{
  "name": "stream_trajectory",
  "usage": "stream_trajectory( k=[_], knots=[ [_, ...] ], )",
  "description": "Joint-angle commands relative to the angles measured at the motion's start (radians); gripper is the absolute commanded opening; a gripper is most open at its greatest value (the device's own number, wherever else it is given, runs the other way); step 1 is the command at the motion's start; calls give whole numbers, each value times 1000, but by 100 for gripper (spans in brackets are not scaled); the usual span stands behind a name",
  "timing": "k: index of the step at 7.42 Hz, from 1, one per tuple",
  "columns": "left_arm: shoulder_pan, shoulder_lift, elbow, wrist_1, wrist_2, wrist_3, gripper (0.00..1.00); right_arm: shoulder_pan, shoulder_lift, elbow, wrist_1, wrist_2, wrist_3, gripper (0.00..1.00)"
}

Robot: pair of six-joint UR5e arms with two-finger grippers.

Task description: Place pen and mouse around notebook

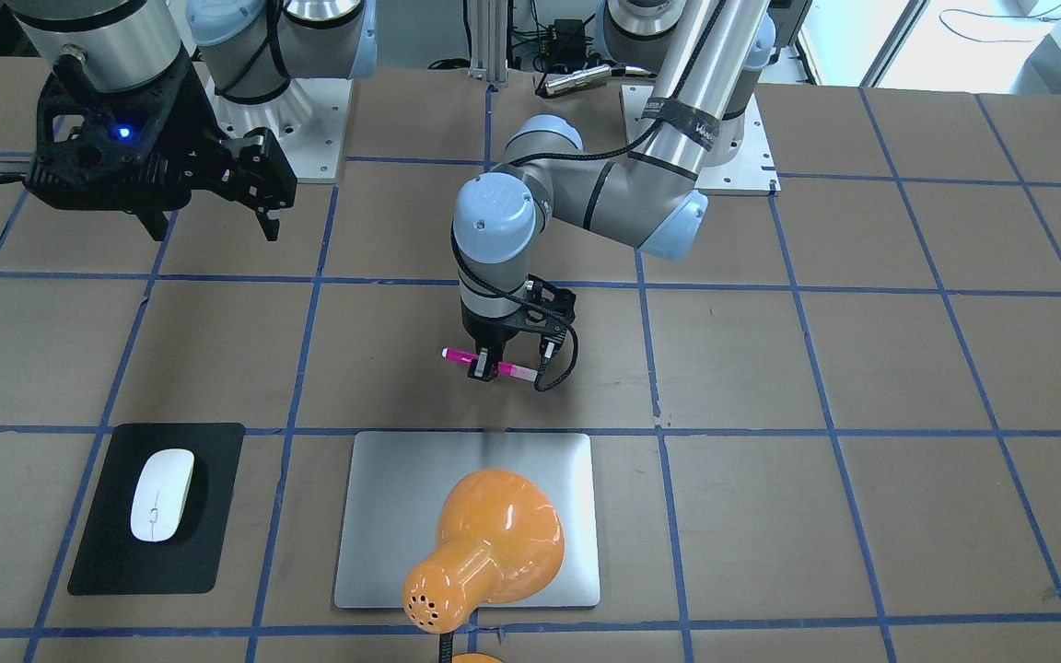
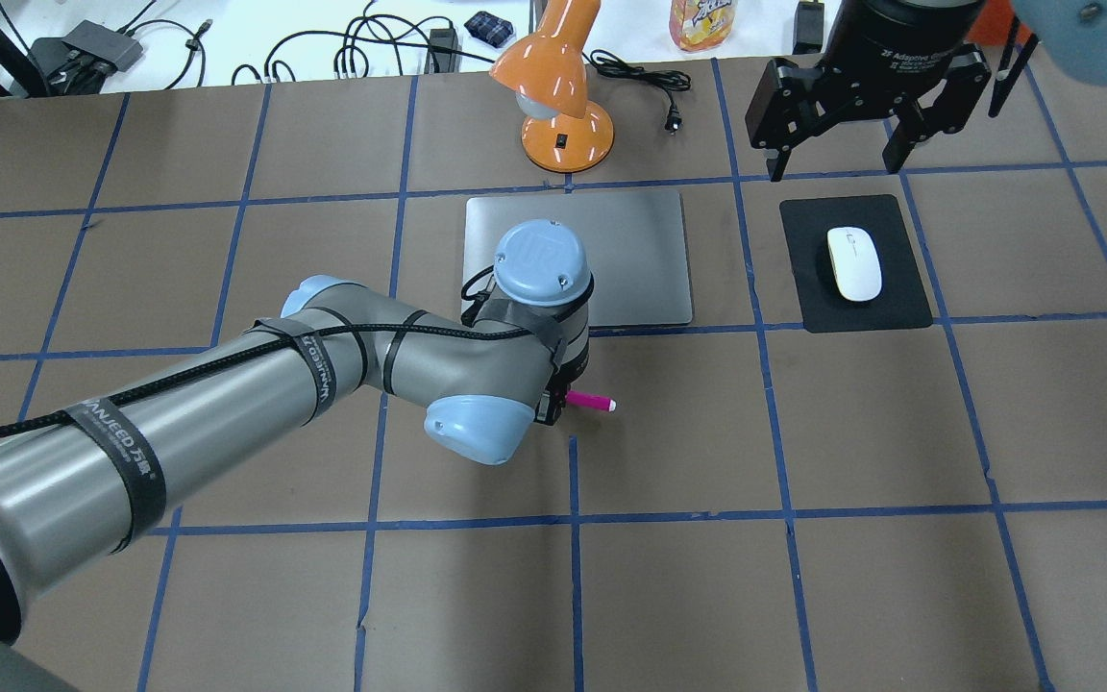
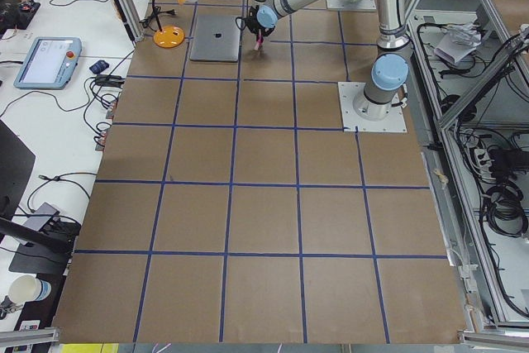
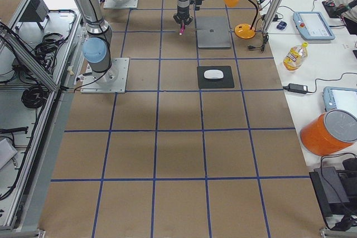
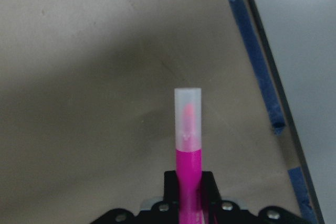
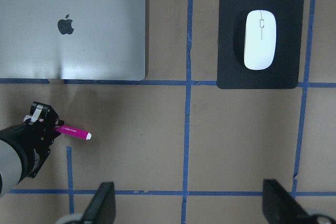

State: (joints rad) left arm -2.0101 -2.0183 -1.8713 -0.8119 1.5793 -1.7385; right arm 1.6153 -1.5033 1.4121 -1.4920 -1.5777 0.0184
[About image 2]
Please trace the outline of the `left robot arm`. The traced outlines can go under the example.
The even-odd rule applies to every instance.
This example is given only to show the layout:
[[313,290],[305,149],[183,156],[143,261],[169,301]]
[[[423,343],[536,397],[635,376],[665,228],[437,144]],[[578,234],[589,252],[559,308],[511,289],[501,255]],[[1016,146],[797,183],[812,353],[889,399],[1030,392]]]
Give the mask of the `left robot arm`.
[[165,513],[362,386],[426,409],[430,438],[511,459],[583,372],[587,249],[536,219],[501,236],[466,324],[310,277],[281,316],[148,382],[0,426],[0,691],[66,691],[14,649],[37,596],[118,555]]

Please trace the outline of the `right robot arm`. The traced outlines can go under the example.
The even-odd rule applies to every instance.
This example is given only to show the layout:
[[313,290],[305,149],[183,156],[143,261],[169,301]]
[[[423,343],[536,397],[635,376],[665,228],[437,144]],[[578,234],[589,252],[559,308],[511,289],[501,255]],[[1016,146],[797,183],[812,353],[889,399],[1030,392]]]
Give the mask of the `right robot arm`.
[[1076,82],[1107,87],[1107,1],[1015,1],[997,68],[968,39],[981,1],[844,1],[816,65],[773,58],[746,112],[770,180],[792,152],[840,123],[894,118],[882,159],[896,174],[938,135],[968,126],[984,92],[999,115],[1039,45]]

